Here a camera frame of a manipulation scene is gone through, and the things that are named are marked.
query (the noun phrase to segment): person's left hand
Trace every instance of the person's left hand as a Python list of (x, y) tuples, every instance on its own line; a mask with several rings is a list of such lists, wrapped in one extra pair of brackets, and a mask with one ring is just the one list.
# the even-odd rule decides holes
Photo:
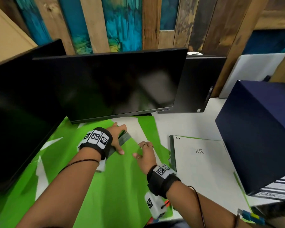
[(114, 146), (117, 152), (120, 153), (121, 155), (125, 154), (125, 152), (122, 150), (121, 146), (119, 145), (118, 136), (123, 130), (127, 131), (126, 125), (123, 124), (121, 126), (117, 126), (117, 122), (115, 122), (113, 126), (107, 128), (107, 131), (109, 131), (113, 137), (112, 146)]

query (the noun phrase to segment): blue and yellow object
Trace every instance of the blue and yellow object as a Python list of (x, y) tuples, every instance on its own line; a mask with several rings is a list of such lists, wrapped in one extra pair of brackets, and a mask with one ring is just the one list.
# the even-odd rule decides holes
[(265, 219), (254, 213), (250, 213), (248, 211), (238, 209), (238, 214), (240, 214), (244, 219), (248, 221), (255, 222), (256, 224), (259, 224), (262, 226), (265, 225)]

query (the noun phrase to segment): forearm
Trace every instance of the forearm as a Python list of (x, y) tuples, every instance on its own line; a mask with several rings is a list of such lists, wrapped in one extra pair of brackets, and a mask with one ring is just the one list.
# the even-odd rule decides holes
[[(195, 192), (180, 181), (174, 182), (166, 196), (190, 227), (203, 228)], [(207, 228), (233, 228), (236, 216), (205, 196), (198, 194)], [(249, 228), (242, 220), (238, 228)]]
[[(96, 150), (84, 147), (69, 163), (83, 159), (100, 161), (101, 156)], [(23, 216), (16, 228), (73, 227), (97, 167), (98, 163), (95, 161), (84, 161), (64, 169)]]

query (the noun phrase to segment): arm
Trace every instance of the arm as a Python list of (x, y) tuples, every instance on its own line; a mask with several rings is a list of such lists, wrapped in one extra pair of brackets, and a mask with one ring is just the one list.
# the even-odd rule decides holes
[[(113, 137), (112, 146), (120, 154), (124, 154), (118, 143), (118, 135), (122, 130), (127, 130), (126, 126), (118, 127), (114, 123), (107, 130)], [(69, 164), (83, 159), (100, 161), (101, 155), (93, 148), (84, 147)], [(84, 161), (64, 169), (27, 211), (16, 228), (73, 227), (97, 167), (98, 163), (95, 161)]]
[[(137, 159), (142, 172), (147, 175), (149, 170), (156, 165), (156, 159), (151, 142), (141, 142), (143, 155), (137, 153), (133, 157)], [(195, 192), (181, 183), (175, 181), (166, 196), (175, 209), (182, 215), (190, 227), (203, 228), (201, 213)], [(233, 228), (236, 216), (205, 196), (198, 194), (207, 228)], [(249, 228), (250, 226), (239, 221), (238, 228)]]

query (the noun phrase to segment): white desk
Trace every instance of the white desk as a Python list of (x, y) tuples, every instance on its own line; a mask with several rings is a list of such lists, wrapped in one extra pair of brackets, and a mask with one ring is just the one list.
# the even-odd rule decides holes
[[(169, 135), (222, 140), (215, 119), (226, 99), (211, 98), (203, 113), (152, 113), (155, 118), (161, 144), (170, 150)], [(279, 202), (273, 199), (262, 199), (247, 196), (250, 206), (258, 206)]]

